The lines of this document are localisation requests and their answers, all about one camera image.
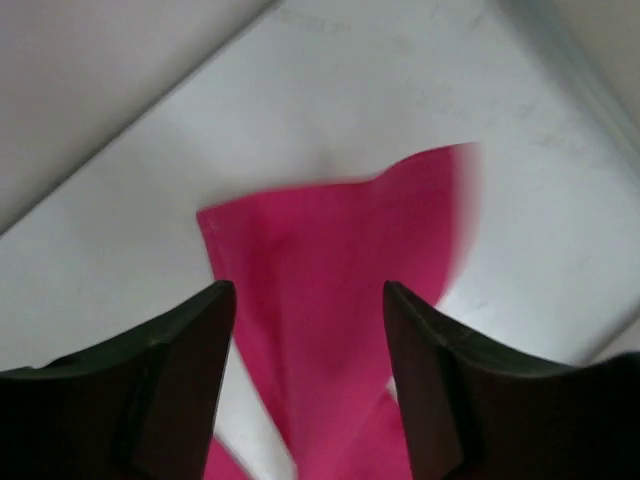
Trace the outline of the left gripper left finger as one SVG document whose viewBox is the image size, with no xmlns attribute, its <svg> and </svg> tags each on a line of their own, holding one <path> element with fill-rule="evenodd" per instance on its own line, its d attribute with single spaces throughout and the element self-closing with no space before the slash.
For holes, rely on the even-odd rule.
<svg viewBox="0 0 640 480">
<path fill-rule="evenodd" d="M 41 368 L 1 375 L 5 479 L 199 479 L 236 312 L 218 281 Z"/>
</svg>

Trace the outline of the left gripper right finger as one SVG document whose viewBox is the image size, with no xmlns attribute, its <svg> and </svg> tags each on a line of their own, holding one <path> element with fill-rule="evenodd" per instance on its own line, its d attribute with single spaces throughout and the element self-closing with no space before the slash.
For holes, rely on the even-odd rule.
<svg viewBox="0 0 640 480">
<path fill-rule="evenodd" d="M 416 479 L 635 479 L 639 356 L 583 367 L 525 354 L 397 282 L 384 325 Z"/>
</svg>

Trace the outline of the pink trousers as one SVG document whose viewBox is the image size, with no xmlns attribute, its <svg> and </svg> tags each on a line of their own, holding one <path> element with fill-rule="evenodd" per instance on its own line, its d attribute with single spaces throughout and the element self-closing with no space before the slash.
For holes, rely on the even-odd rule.
<svg viewBox="0 0 640 480">
<path fill-rule="evenodd" d="M 213 275 L 236 290 L 234 340 L 301 479 L 411 475 L 383 287 L 429 304 L 463 256 L 468 144 L 355 182 L 286 188 L 199 211 Z"/>
</svg>

